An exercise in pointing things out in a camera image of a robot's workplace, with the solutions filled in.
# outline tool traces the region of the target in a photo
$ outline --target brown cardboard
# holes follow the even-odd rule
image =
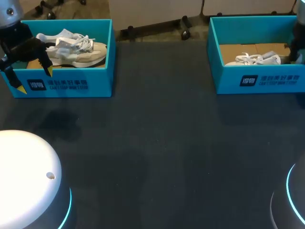
[[[270,51],[276,52],[280,56],[289,56],[290,49],[285,47],[284,43],[256,44],[258,54],[264,54]]]
[[[104,68],[105,64],[94,66],[94,68]],[[62,67],[62,66],[53,66],[53,68],[73,68],[73,67]],[[28,63],[27,69],[42,69],[41,64],[38,60],[30,61]]]
[[[278,55],[288,56],[290,49],[285,47],[284,43],[265,43],[265,44],[221,44],[219,45],[224,64],[234,62],[236,56],[243,55],[243,52],[249,55],[264,54],[274,51]]]

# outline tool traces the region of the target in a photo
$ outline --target beige sneaker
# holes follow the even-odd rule
[[[86,68],[103,61],[107,54],[107,46],[93,42],[88,36],[79,39],[57,38],[55,46],[47,49],[47,54],[53,63],[58,65],[73,65]]]

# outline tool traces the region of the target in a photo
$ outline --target blue box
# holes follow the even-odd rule
[[[24,94],[11,87],[7,77],[3,76],[15,98],[111,97],[115,63],[112,20],[48,20],[23,23],[30,27],[33,36],[38,33],[56,35],[63,29],[88,35],[89,38],[95,38],[96,42],[107,44],[107,56],[105,67],[54,68],[52,78],[47,76],[43,69],[26,69],[26,64],[15,64],[13,67],[17,69],[14,71],[27,91],[27,94]],[[31,82],[43,82],[45,90],[32,90]]]
[[[218,94],[305,92],[305,65],[225,66],[219,47],[221,44],[290,44],[295,22],[296,16],[211,18],[207,52],[216,92]],[[266,82],[267,79],[280,80]]]

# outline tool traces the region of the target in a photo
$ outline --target table surface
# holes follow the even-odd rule
[[[204,42],[119,43],[112,98],[13,99],[1,129],[46,139],[78,229],[271,229],[305,149],[305,95],[216,95]]]

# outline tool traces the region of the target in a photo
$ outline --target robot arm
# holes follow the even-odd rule
[[[305,49],[305,0],[298,1],[297,21],[293,29],[294,39],[290,45],[291,62],[296,61],[300,49]]]
[[[52,77],[52,62],[45,43],[33,37],[28,25],[21,22],[22,17],[19,0],[0,0],[0,45],[6,54],[0,60],[0,70],[5,72],[12,87],[26,93],[11,65],[39,59],[45,73]]]

